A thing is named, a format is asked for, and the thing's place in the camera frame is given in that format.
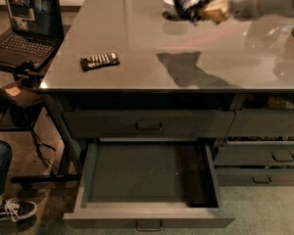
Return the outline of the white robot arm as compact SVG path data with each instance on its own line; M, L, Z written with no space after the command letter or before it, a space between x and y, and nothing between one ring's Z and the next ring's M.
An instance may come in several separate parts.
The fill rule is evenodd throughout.
M294 18L294 0L210 0L200 11L204 20L217 24L229 18L252 21L268 15Z

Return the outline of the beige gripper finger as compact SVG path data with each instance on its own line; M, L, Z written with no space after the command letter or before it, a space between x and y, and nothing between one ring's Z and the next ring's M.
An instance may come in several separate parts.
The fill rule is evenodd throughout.
M212 21L216 24L225 22L229 17L229 12L223 9L204 10L200 11L200 15L204 21Z

